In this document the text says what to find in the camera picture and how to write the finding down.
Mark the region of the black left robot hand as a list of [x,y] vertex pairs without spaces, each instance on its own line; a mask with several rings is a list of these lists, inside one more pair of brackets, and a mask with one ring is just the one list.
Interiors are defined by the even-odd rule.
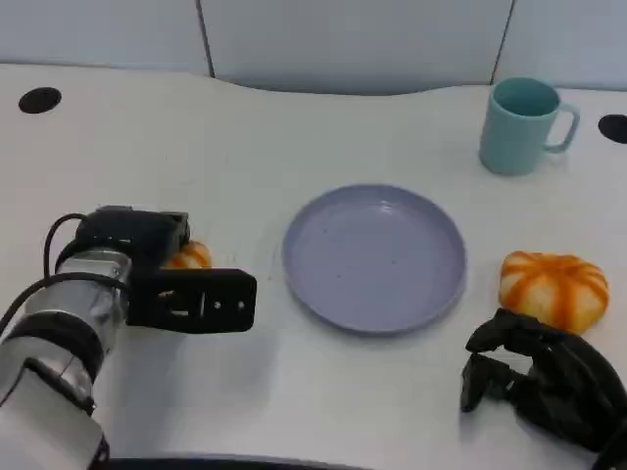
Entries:
[[80,251],[109,249],[128,256],[137,267],[160,267],[190,241],[189,215],[181,211],[142,211],[105,206],[78,226]]

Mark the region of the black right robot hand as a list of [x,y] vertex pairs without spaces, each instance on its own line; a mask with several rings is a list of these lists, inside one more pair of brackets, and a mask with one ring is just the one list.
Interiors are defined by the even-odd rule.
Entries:
[[626,389],[581,336],[499,308],[468,339],[460,410],[489,397],[575,445],[601,453],[626,430]]

